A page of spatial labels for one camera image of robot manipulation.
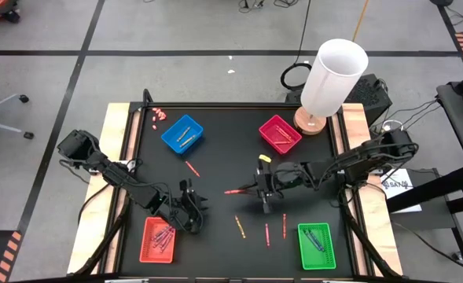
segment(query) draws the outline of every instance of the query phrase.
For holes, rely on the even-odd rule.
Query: lamp shade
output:
[[[334,115],[368,63],[366,52],[354,42],[346,39],[324,42],[301,93],[301,105],[314,116]]]

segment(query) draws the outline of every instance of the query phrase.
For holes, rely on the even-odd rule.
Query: plastic tray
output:
[[[316,236],[324,247],[321,252],[304,234],[304,230],[309,229]],[[331,270],[336,269],[336,258],[334,257],[333,240],[331,231],[327,223],[301,223],[297,226],[299,236],[299,249],[301,251],[301,261],[304,270]]]
[[[140,259],[141,263],[171,263],[174,259],[175,232],[170,243],[163,252],[159,247],[153,248],[152,237],[160,232],[168,224],[160,217],[148,217],[145,219],[144,235],[142,236]]]
[[[177,141],[177,139],[184,133],[184,130],[190,127],[189,131],[184,137]],[[181,145],[188,139],[195,135],[194,139],[185,144]],[[176,153],[183,154],[193,143],[195,143],[203,135],[203,127],[199,123],[196,123],[189,115],[184,115],[179,119],[170,129],[161,135],[161,139],[170,146]]]
[[[291,137],[291,143],[280,145],[275,144],[275,142],[287,141],[287,138],[280,134],[277,130],[277,126]],[[287,153],[301,140],[301,134],[285,122],[279,115],[273,116],[268,120],[268,122],[264,123],[264,125],[259,128],[259,133],[261,133],[261,136],[263,136],[263,138],[281,154]]]

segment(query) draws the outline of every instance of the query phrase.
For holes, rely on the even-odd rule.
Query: concrete floor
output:
[[[27,105],[14,101],[0,111],[0,122],[35,132],[35,139],[28,141],[0,131],[0,230],[18,226],[98,3],[23,0],[19,24],[0,20],[0,50],[75,51],[67,56],[0,56],[0,100],[12,93],[31,99]],[[237,3],[105,0],[89,50],[297,50],[307,1],[289,9],[266,1],[264,9],[246,14],[238,12]],[[303,49],[316,50],[331,38],[351,39],[363,4],[364,0],[313,1]],[[451,7],[463,14],[463,0]],[[463,31],[463,23],[455,30]],[[366,50],[456,51],[437,7],[418,0],[371,1],[356,42]],[[294,59],[88,56],[75,89],[67,92],[72,99],[58,141],[73,129],[99,136],[107,104],[139,101],[146,87],[155,101],[283,101],[287,90],[279,77]],[[463,64],[459,57],[371,57],[366,73],[387,82],[394,111],[432,100],[436,86],[463,78]],[[288,79],[301,83],[306,75],[293,72]],[[407,167],[437,167],[446,174],[463,166],[463,152],[442,110],[423,118],[410,134],[421,149]],[[86,185],[62,169],[58,159],[54,152],[11,281],[66,273]],[[459,216],[463,225],[463,214]],[[457,250],[449,230],[421,234],[445,252]],[[395,230],[395,239],[406,275],[463,282],[462,268],[415,236]]]

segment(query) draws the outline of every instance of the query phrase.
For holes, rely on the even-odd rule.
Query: wooden lamp base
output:
[[[313,116],[304,107],[299,107],[294,115],[294,125],[300,128],[303,134],[318,134],[325,127],[325,117]]]

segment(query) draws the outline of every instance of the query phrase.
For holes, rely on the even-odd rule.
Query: yellow rope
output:
[[[360,28],[360,24],[362,23],[362,19],[364,18],[364,14],[366,13],[367,3],[369,3],[369,0],[366,0],[366,3],[364,3],[364,9],[362,9],[362,13],[360,14],[360,18],[358,19],[357,27],[355,28],[354,32],[354,38],[351,40],[352,42],[355,42],[355,38],[357,37],[358,29]]]

